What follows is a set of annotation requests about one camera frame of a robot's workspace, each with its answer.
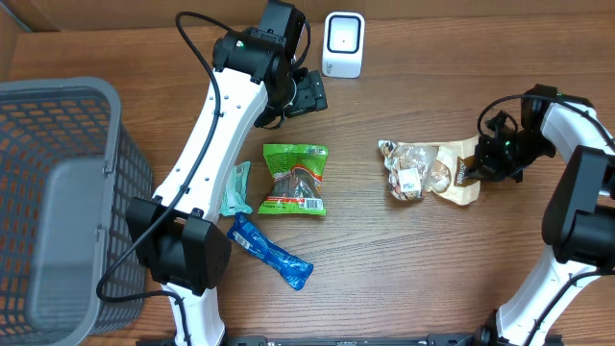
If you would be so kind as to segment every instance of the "green snack bag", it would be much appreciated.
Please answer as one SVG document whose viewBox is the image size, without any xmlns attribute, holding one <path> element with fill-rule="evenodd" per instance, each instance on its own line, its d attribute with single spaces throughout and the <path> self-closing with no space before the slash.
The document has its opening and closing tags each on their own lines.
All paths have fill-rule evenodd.
<svg viewBox="0 0 615 346">
<path fill-rule="evenodd" d="M 258 213 L 327 214 L 320 198 L 320 185 L 329 155 L 326 146 L 265 144 L 262 151 L 274 185 Z"/>
</svg>

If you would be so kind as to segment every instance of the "mesh basket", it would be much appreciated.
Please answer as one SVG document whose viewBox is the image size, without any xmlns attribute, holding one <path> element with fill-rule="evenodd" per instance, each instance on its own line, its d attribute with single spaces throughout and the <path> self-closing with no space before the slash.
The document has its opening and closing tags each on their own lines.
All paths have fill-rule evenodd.
<svg viewBox="0 0 615 346">
<path fill-rule="evenodd" d="M 152 171 L 96 78 L 0 84 L 0 344 L 76 345 L 134 320 L 142 301 L 94 288 L 132 243 L 125 210 Z M 142 292 L 135 254 L 106 294 Z"/>
</svg>

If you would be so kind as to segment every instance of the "small teal package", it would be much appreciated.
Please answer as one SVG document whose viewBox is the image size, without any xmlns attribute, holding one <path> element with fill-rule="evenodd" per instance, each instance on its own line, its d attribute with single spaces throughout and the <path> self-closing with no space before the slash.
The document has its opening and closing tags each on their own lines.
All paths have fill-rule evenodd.
<svg viewBox="0 0 615 346">
<path fill-rule="evenodd" d="M 249 162 L 243 162 L 231 170 L 224 189 L 224 196 L 222 196 L 222 207 L 220 207 L 222 215 L 233 216 L 238 212 L 252 213 L 252 208 L 246 203 L 248 173 L 250 173 Z"/>
<path fill-rule="evenodd" d="M 243 246 L 250 254 L 274 267 L 295 290 L 306 284 L 314 265 L 288 254 L 274 244 L 242 213 L 234 217 L 234 224 L 227 237 Z"/>
</svg>

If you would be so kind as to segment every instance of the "clear plastic bag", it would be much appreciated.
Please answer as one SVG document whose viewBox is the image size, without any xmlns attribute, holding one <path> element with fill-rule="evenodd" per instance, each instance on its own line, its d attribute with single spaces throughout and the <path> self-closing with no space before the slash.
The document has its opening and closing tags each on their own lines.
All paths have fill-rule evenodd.
<svg viewBox="0 0 615 346">
<path fill-rule="evenodd" d="M 231 170 L 222 196 L 222 206 L 220 206 L 222 215 L 233 216 L 238 212 L 252 213 L 252 208 L 246 203 L 248 173 L 250 173 L 248 161 L 233 167 L 233 170 Z"/>
<path fill-rule="evenodd" d="M 400 144 L 381 140 L 384 166 L 390 171 L 388 188 L 401 201 L 421 199 L 431 190 L 431 166 L 438 154 L 432 146 Z"/>
<path fill-rule="evenodd" d="M 389 191 L 401 201 L 423 198 L 430 191 L 461 206 L 476 201 L 480 182 L 466 179 L 465 168 L 474 160 L 477 143 L 477 136 L 432 143 L 380 140 Z"/>
</svg>

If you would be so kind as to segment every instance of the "snack package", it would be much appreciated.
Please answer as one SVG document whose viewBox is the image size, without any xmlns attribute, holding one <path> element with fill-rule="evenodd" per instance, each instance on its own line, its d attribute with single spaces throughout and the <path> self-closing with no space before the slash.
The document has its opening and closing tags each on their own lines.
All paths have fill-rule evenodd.
<svg viewBox="0 0 615 346">
<path fill-rule="evenodd" d="M 388 187 L 401 201 L 423 198 L 433 191 L 465 206 L 479 198 L 480 181 L 465 179 L 479 137 L 452 142 L 403 143 L 380 140 L 378 147 L 389 170 Z"/>
<path fill-rule="evenodd" d="M 222 196 L 220 213 L 232 216 L 238 212 L 252 213 L 252 208 L 246 204 L 246 189 L 248 187 L 250 163 L 243 162 L 231 170 Z"/>
<path fill-rule="evenodd" d="M 274 267 L 295 290 L 306 284 L 314 265 L 288 254 L 274 244 L 242 213 L 234 218 L 234 224 L 227 237 L 243 246 L 250 254 Z"/>
<path fill-rule="evenodd" d="M 265 144 L 262 148 L 273 190 L 258 213 L 305 213 L 326 215 L 320 198 L 325 162 L 329 149 L 310 144 Z"/>
</svg>

